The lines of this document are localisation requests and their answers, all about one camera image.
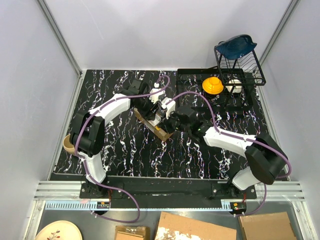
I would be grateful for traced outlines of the brown cardboard express box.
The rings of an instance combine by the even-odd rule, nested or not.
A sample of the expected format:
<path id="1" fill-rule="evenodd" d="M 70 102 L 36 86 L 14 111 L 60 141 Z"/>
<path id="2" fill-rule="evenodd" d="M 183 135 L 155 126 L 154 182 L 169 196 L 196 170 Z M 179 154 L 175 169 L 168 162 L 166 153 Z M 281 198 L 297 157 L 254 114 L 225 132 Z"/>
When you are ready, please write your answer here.
<path id="1" fill-rule="evenodd" d="M 173 133 L 166 132 L 163 128 L 160 127 L 162 121 L 161 116 L 156 113 L 154 120 L 146 120 L 138 111 L 137 108 L 133 109 L 135 117 L 143 123 L 152 133 L 154 133 L 161 141 L 165 142 L 169 139 Z"/>

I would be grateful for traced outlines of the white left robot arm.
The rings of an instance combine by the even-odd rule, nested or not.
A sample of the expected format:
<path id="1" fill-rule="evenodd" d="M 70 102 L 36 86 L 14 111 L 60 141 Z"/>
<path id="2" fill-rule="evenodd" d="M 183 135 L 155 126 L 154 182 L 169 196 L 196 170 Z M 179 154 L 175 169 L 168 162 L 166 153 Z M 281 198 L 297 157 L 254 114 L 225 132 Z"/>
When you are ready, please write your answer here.
<path id="1" fill-rule="evenodd" d="M 92 183 L 90 192 L 97 198 L 108 193 L 108 186 L 103 182 L 106 173 L 101 159 L 106 125 L 131 108 L 148 113 L 166 88 L 160 88 L 158 82 L 151 90 L 147 88 L 148 84 L 143 80 L 133 80 L 131 85 L 120 89 L 102 105 L 89 111 L 79 111 L 74 117 L 72 131 L 65 137 L 70 147 L 66 143 L 63 147 L 83 162 L 86 179 Z"/>

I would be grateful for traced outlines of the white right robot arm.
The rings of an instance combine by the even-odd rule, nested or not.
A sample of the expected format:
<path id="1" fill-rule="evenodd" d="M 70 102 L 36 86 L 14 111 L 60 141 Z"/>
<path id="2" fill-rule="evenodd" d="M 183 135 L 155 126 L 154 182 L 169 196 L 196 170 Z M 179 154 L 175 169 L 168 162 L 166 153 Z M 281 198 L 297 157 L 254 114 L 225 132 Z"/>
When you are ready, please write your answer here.
<path id="1" fill-rule="evenodd" d="M 228 195 L 239 198 L 245 190 L 258 183 L 272 185 L 288 159 L 276 141 L 268 134 L 247 135 L 214 127 L 201 121 L 189 106 L 175 108 L 164 104 L 165 126 L 169 132 L 179 131 L 198 143 L 225 149 L 246 158 L 248 166 L 239 170 L 227 185 Z"/>

